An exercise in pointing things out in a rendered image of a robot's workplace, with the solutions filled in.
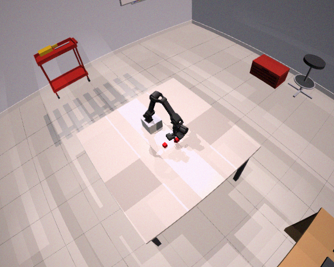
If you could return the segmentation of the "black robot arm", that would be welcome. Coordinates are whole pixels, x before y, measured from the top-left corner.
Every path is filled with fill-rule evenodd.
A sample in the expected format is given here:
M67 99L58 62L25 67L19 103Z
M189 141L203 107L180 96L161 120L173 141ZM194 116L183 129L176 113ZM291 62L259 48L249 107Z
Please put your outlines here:
M158 99L159 97L161 97L162 99L159 100ZM170 116L171 123L173 124L173 129L178 130L178 132L176 132L174 136L177 137L179 140L181 140L185 136L185 134L187 134L189 129L183 125L184 122L182 118L179 116L178 113L176 113L173 110L170 103L167 101L166 97L164 97L163 94L160 93L159 91L154 91L151 95L149 95L149 100L150 100L149 107L143 114L143 117L145 118L144 120L147 123L150 123L153 120L152 115L155 113L154 111L155 103L156 102L161 103Z

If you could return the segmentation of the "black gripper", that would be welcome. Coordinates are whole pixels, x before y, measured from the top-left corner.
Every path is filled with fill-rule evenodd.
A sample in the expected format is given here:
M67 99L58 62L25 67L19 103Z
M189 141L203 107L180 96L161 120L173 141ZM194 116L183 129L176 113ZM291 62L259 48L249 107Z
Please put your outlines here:
M173 129L173 127L172 127L172 129ZM174 135L175 135L176 132L178 132L178 130L174 130L174 129L173 129L173 133L168 133L168 134L166 134L166 138L167 138L169 141L172 140L172 139L175 140L176 137L175 137Z

